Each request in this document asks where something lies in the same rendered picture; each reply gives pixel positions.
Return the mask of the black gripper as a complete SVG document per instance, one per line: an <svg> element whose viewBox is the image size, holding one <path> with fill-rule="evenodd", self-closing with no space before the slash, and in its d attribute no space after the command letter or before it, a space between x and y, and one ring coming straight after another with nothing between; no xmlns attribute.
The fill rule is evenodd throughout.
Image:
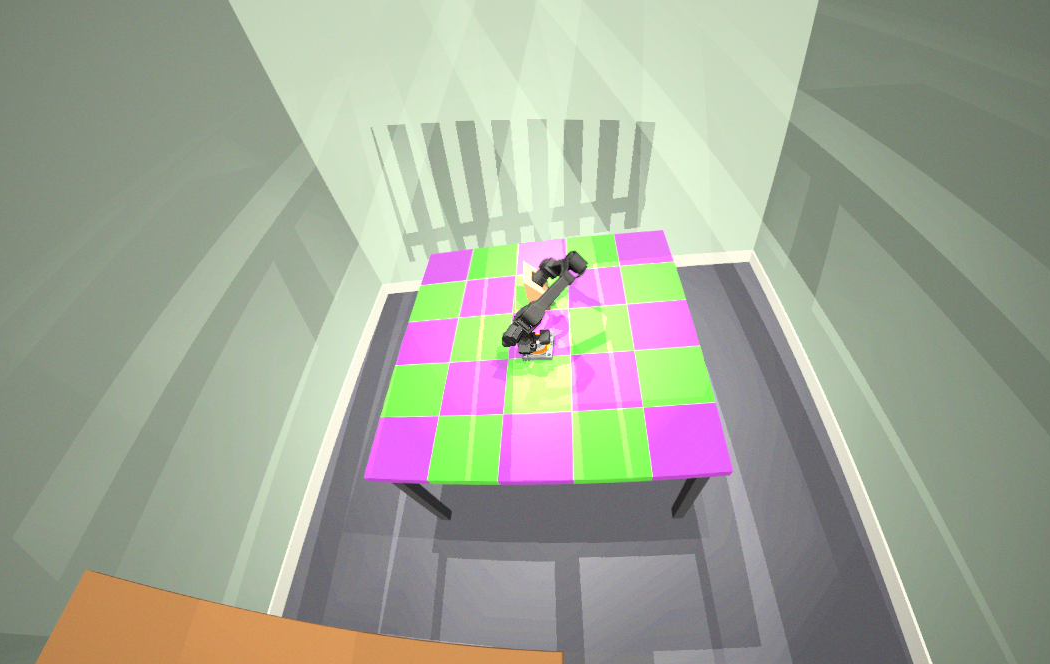
<svg viewBox="0 0 1050 664"><path fill-rule="evenodd" d="M529 334L527 334L526 331L523 331L523 334L521 334L521 336L523 337L527 337L527 335L531 335L533 337L534 343L539 341L540 344L542 344L542 346L549 346L550 344L549 329L540 330L538 335L534 334L534 331L530 331ZM511 347L511 346L507 346L507 344L503 343L503 347Z"/></svg>

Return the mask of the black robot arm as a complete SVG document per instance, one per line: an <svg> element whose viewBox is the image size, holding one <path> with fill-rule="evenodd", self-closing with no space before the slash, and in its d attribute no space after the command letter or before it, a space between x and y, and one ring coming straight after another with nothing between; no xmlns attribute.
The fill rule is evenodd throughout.
<svg viewBox="0 0 1050 664"><path fill-rule="evenodd" d="M523 337L521 334L523 334L523 331L526 331L526 333L529 334L530 331L534 331L534 329L540 326L542 318L545 316L547 307L549 307L553 300L556 300L556 297L562 294L562 292L567 288L567 285L575 283L576 278L584 274L586 269L588 269L586 265L588 265L588 261L580 256L575 250L569 251L569 254L566 255L565 260L556 261L549 258L540 262L539 269L536 272L532 271L532 281L536 284L542 285L543 287L543 283L547 281L547 278L550 277L551 281L554 281L554 278L559 277L552 285L550 285L549 288L547 288L545 292L543 292L542 296L540 296L538 300L531 300L529 305L524 305L524 307L520 308L513 317L513 323L508 326L508 329L503 335L503 343L512 347L514 347L518 343L519 354L529 355L533 353L533 351L536 351L533 337L531 335ZM575 274L572 274L569 270L579 272L579 274L575 276ZM530 326L532 327L530 328Z"/></svg>

